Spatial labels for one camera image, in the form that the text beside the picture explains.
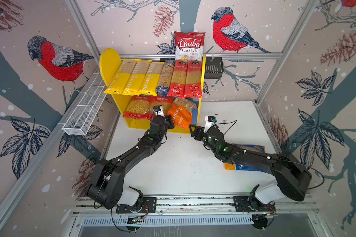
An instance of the bird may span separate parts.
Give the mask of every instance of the bird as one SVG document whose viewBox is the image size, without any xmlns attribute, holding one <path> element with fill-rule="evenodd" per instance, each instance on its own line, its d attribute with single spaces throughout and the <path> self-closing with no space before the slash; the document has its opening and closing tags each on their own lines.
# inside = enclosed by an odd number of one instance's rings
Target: bird
<svg viewBox="0 0 356 237">
<path fill-rule="evenodd" d="M 217 45 L 223 51 L 236 51 L 242 48 L 255 48 L 264 53 L 269 51 L 260 47 L 258 42 L 252 38 L 245 26 L 240 24 L 233 15 L 230 7 L 218 8 L 211 17 L 214 20 L 213 37 Z"/>
<path fill-rule="evenodd" d="M 327 2 L 323 3 L 323 5 L 327 5 L 328 3 L 331 3 L 333 1 L 336 1 L 336 0 L 327 1 Z M 339 13 L 339 11 L 340 11 L 340 9 L 342 9 L 342 7 L 349 7 L 351 13 L 348 16 L 356 14 L 356 12 L 352 12 L 352 7 L 356 6 L 356 0 L 338 0 L 338 2 L 341 2 L 341 4 L 340 4 L 340 8 L 336 12 L 336 15 Z"/>
<path fill-rule="evenodd" d="M 33 61 L 37 59 L 55 79 L 63 82 L 74 82 L 74 88 L 70 95 L 74 91 L 79 92 L 75 89 L 75 80 L 81 74 L 84 75 L 84 65 L 88 60 L 94 58 L 88 54 L 79 53 L 70 47 L 56 45 L 38 35 L 29 40 L 28 51 L 30 58 Z"/>
</svg>

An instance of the white tabletop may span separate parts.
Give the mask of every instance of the white tabletop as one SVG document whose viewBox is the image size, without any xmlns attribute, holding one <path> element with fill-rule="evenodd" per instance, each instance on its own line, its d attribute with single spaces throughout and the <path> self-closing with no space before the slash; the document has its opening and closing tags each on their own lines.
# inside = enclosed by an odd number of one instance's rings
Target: white tabletop
<svg viewBox="0 0 356 237">
<path fill-rule="evenodd" d="M 263 145 L 267 153 L 274 148 L 252 102 L 203 102 L 200 126 L 206 115 L 218 122 L 237 123 L 224 135 L 228 143 Z M 225 132 L 230 124 L 219 125 Z M 119 119 L 106 159 L 116 158 L 137 144 L 145 130 L 130 129 Z M 168 133 L 167 141 L 152 155 L 140 161 L 125 176 L 124 186 L 145 195 L 221 194 L 250 192 L 256 184 L 273 180 L 258 171 L 226 170 L 224 163 L 204 149 L 190 135 Z"/>
</svg>

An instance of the bird's head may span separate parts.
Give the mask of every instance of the bird's head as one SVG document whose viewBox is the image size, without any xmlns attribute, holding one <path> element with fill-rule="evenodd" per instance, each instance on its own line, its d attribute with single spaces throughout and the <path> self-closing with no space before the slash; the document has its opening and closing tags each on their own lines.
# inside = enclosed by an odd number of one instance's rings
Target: bird's head
<svg viewBox="0 0 356 237">
<path fill-rule="evenodd" d="M 44 59 L 44 57 L 42 56 L 41 47 L 46 42 L 47 42 L 47 40 L 44 37 L 38 36 L 38 35 L 34 36 L 33 38 L 31 38 L 29 40 L 28 51 L 29 51 L 30 58 L 32 60 L 34 60 L 34 59 L 43 60 Z"/>
<path fill-rule="evenodd" d="M 214 14 L 211 17 L 211 20 L 214 20 L 216 23 L 219 23 L 219 21 L 223 18 L 225 15 L 233 15 L 233 11 L 230 7 L 220 7 L 216 9 Z"/>
</svg>

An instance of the spaghetti package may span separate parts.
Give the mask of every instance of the spaghetti package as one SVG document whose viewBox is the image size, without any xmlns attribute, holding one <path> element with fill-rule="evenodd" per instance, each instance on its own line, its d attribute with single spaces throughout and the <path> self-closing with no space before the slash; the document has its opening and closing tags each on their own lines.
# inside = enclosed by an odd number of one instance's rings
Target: spaghetti package
<svg viewBox="0 0 356 237">
<path fill-rule="evenodd" d="M 138 91 L 138 94 L 156 96 L 156 88 L 158 79 L 164 67 L 163 62 L 152 62 L 150 63 L 149 69 L 145 78 L 141 84 L 141 88 Z"/>
<path fill-rule="evenodd" d="M 124 118 L 133 118 L 137 120 L 149 119 L 150 97 L 133 96 L 125 110 Z"/>
<path fill-rule="evenodd" d="M 122 94 L 131 73 L 136 66 L 137 59 L 124 59 L 114 78 L 105 90 L 106 94 Z"/>
<path fill-rule="evenodd" d="M 175 65 L 175 60 L 165 61 L 156 88 L 157 95 L 167 96 L 167 93 L 169 92 L 169 86 L 171 83 L 171 77 L 173 76 L 174 65 Z"/>
<path fill-rule="evenodd" d="M 192 109 L 197 106 L 185 99 L 175 98 L 171 105 L 168 115 L 171 115 L 171 119 L 178 127 L 190 130 L 189 125 L 192 122 Z"/>
<path fill-rule="evenodd" d="M 185 97 L 203 97 L 200 82 L 202 80 L 202 62 L 190 61 L 187 67 Z"/>
<path fill-rule="evenodd" d="M 185 83 L 187 74 L 187 63 L 176 60 L 173 76 L 171 77 L 170 89 L 168 96 L 179 97 L 185 99 Z"/>
<path fill-rule="evenodd" d="M 153 114 L 154 106 L 162 105 L 162 111 L 163 111 L 164 115 L 167 116 L 167 113 L 168 113 L 173 101 L 174 101 L 174 98 L 171 98 L 171 97 L 152 96 L 150 98 L 150 113 Z"/>
<path fill-rule="evenodd" d="M 132 74 L 124 88 L 123 95 L 139 95 L 138 90 L 141 87 L 145 74 L 148 71 L 149 65 L 152 60 L 138 59 L 136 67 L 133 69 Z"/>
<path fill-rule="evenodd" d="M 175 59 L 182 61 L 201 61 L 203 56 L 205 33 L 174 32 Z"/>
</svg>

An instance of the bird's wing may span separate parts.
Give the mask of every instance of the bird's wing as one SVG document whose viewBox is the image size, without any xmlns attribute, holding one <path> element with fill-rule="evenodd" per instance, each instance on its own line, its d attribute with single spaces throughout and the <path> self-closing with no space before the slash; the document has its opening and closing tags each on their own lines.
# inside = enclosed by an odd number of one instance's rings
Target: bird's wing
<svg viewBox="0 0 356 237">
<path fill-rule="evenodd" d="M 227 38 L 236 41 L 241 39 L 248 32 L 247 28 L 240 24 L 236 17 L 233 18 L 229 26 L 222 27 L 221 31 Z"/>
<path fill-rule="evenodd" d="M 74 62 L 74 50 L 69 47 L 63 47 L 52 43 L 55 51 L 55 56 L 52 60 L 52 64 L 58 67 L 70 67 Z"/>
</svg>

